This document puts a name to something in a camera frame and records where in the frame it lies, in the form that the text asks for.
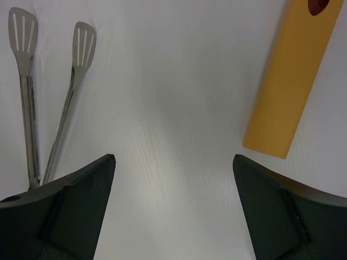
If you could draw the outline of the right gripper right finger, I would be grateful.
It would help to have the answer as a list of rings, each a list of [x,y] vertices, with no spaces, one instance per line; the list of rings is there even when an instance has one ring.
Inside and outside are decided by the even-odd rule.
[[[346,198],[241,154],[233,172],[256,259],[346,259]]]

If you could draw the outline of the metal tongs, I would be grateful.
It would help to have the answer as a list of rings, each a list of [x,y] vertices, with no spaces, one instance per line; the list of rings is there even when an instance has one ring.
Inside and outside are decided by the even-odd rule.
[[[36,16],[24,9],[12,7],[9,11],[8,32],[11,50],[14,53],[19,73],[28,182],[29,189],[33,190],[50,182],[56,172],[72,122],[78,92],[93,61],[97,32],[90,24],[82,21],[77,22],[74,27],[69,88],[44,175],[40,172],[33,83],[33,60],[38,40]]]

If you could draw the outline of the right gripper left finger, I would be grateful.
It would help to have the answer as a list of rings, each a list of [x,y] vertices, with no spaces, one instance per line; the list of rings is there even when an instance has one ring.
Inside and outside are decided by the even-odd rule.
[[[115,156],[106,154],[1,200],[1,259],[93,259],[115,167]]]

